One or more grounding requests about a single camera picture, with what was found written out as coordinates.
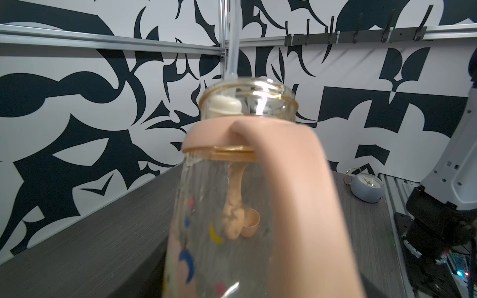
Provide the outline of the cream bottle collar with straw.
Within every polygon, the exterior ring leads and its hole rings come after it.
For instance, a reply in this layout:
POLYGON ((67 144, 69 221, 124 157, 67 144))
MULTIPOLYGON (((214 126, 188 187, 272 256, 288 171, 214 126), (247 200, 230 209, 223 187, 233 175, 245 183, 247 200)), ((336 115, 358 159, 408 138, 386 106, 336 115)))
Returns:
POLYGON ((207 98, 205 104, 205 118, 217 118, 230 115, 242 115, 242 102, 237 97, 240 43, 240 4, 241 1, 230 3, 229 46, 226 73, 220 87, 207 98))

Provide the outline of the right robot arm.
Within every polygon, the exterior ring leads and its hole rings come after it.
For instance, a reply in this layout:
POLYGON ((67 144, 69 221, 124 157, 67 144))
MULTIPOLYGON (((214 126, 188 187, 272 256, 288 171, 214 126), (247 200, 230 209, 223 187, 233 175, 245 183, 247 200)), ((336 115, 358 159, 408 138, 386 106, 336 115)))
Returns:
POLYGON ((472 87, 446 149, 414 188, 407 211, 414 217, 402 244, 416 258, 439 260, 452 247, 474 241, 477 228, 477 56, 470 58, 472 87))

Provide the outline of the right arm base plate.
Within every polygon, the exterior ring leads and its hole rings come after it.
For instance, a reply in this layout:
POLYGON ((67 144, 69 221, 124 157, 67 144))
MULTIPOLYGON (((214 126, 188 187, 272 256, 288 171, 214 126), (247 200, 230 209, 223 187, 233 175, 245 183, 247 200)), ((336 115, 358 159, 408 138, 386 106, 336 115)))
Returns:
POLYGON ((415 293, 424 293, 432 298, 460 298, 461 294, 445 260, 442 264, 417 258, 406 248, 402 236, 411 228, 410 216, 396 212, 394 221, 401 242, 402 254, 409 282, 415 293))

